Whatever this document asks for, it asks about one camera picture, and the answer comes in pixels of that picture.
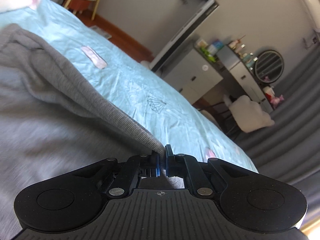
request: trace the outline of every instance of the white round sticker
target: white round sticker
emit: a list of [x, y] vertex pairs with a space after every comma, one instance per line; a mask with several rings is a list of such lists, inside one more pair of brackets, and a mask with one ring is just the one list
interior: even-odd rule
[[208, 69], [209, 69], [209, 66], [208, 66], [208, 65], [203, 65], [203, 66], [202, 66], [202, 70], [203, 70], [203, 71], [207, 71]]

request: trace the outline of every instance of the blue bedding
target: blue bedding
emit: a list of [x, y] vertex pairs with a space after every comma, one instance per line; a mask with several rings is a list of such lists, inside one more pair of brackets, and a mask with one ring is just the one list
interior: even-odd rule
[[[257, 172], [250, 158], [175, 89], [118, 47], [87, 28], [58, 4], [42, 0], [36, 11], [25, 8], [0, 14], [0, 28], [17, 23], [46, 40], [70, 60], [107, 100], [149, 130], [175, 154], [212, 157]], [[107, 63], [100, 70], [81, 51], [90, 46]]]

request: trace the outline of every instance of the silver screw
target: silver screw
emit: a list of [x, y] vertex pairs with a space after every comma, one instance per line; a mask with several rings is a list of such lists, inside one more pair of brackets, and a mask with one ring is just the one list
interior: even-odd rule
[[113, 196], [121, 196], [123, 193], [124, 193], [124, 190], [119, 187], [115, 187], [109, 190], [109, 194]]
[[197, 190], [198, 194], [202, 195], [202, 196], [209, 196], [213, 193], [212, 189], [207, 188], [207, 187], [202, 187], [200, 189]]

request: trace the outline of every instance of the ribbed black surface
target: ribbed black surface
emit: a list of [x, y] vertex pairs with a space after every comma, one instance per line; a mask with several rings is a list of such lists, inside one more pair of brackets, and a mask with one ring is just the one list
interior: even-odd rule
[[227, 221], [211, 200], [197, 199], [186, 189], [136, 189], [111, 200], [91, 224], [73, 232], [44, 234], [29, 229], [17, 240], [308, 240], [296, 228], [279, 234], [258, 234]]

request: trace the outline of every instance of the round mirror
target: round mirror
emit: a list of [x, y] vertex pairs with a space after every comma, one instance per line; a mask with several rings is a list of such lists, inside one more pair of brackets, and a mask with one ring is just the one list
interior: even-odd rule
[[282, 56], [274, 50], [266, 50], [259, 55], [254, 73], [260, 81], [270, 84], [280, 78], [283, 69]]

